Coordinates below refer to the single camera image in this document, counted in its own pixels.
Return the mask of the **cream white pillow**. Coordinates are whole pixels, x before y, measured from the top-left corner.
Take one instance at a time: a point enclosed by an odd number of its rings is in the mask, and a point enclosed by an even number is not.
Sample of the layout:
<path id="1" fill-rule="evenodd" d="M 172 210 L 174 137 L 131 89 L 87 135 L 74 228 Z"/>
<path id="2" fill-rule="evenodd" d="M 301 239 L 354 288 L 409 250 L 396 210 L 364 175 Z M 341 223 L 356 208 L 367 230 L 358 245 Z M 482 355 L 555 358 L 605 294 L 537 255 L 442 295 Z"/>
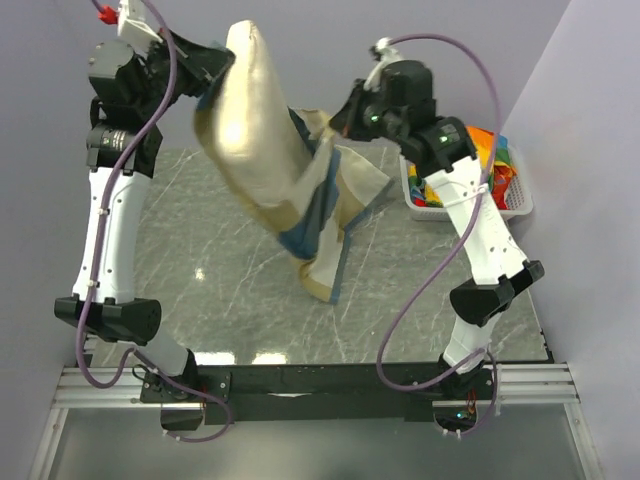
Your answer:
<path id="1" fill-rule="evenodd" d="M 204 127 L 213 158 L 260 206 L 285 200 L 311 162 L 291 119 L 269 49 L 250 20 L 233 24 L 226 47 L 235 55 Z"/>

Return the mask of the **blue beige white pillowcase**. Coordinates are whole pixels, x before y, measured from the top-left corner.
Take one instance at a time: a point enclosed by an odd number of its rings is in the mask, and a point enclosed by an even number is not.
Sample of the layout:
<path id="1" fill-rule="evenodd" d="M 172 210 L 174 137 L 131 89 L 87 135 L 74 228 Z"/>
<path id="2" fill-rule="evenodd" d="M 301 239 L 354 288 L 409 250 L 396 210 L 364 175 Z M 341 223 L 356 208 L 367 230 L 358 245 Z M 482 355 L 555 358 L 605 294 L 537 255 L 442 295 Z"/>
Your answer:
<path id="1" fill-rule="evenodd" d="M 323 302 L 336 302 L 349 247 L 348 232 L 388 190 L 390 177 L 353 149 L 336 144 L 326 112 L 288 107 L 312 154 L 311 162 L 284 201 L 260 206 L 220 168 L 210 142 L 203 138 L 215 101 L 194 115 L 194 130 L 203 150 L 246 212 L 289 253 L 302 287 Z"/>

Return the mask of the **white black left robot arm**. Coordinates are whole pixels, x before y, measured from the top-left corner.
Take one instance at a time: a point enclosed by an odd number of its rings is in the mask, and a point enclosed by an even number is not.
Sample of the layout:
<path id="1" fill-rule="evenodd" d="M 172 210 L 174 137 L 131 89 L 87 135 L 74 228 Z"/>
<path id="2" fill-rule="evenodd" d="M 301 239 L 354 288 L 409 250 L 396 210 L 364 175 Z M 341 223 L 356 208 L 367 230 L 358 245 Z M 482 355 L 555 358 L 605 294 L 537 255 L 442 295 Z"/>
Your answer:
<path id="1" fill-rule="evenodd" d="M 199 392 L 197 364 L 192 351 L 161 333 L 159 301 L 135 293 L 137 231 L 163 140 L 159 119 L 182 96 L 214 98 L 234 60 L 223 46 L 166 30 L 143 54 L 116 39 L 99 44 L 89 61 L 89 220 L 78 277 L 71 295 L 55 300 L 54 314 L 76 329 L 81 369 L 87 335 L 125 344 L 179 402 Z"/>

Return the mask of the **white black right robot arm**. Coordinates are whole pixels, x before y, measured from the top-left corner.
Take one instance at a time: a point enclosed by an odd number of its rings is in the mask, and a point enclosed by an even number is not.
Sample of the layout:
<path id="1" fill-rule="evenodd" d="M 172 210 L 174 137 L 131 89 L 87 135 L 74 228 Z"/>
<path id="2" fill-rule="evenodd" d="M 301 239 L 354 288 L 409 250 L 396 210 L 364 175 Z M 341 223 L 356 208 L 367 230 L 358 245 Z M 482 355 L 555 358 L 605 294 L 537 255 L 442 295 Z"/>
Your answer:
<path id="1" fill-rule="evenodd" d="M 416 60 L 383 61 L 355 83 L 329 122 L 355 141 L 384 138 L 397 144 L 440 198 L 471 266 L 471 277 L 449 294 L 456 313 L 435 381 L 460 399 L 488 352 L 497 320 L 514 298 L 544 275 L 518 247 L 483 176 L 483 164 L 466 126 L 436 113 L 431 71 Z"/>

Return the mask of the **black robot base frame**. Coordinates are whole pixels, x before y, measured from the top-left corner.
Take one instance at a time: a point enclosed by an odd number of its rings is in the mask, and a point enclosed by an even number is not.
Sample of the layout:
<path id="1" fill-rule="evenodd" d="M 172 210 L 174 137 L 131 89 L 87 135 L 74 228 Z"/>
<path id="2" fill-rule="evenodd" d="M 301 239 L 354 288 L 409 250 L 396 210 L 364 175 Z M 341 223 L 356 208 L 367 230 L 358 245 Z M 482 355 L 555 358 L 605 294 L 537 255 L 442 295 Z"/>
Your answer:
<path id="1" fill-rule="evenodd" d="M 180 392 L 152 373 L 145 375 L 140 400 L 161 406 L 162 425 L 175 431 L 194 430 L 199 423 L 222 425 L 227 419 L 431 422 L 438 401 L 465 404 L 491 398 L 493 380 L 486 368 L 462 378 L 450 376 L 428 389 L 417 388 L 443 370 L 431 362 L 385 365 L 390 380 L 412 387 L 401 392 L 384 385 L 372 364 L 201 365 L 193 387 L 221 400 L 221 405 Z"/>

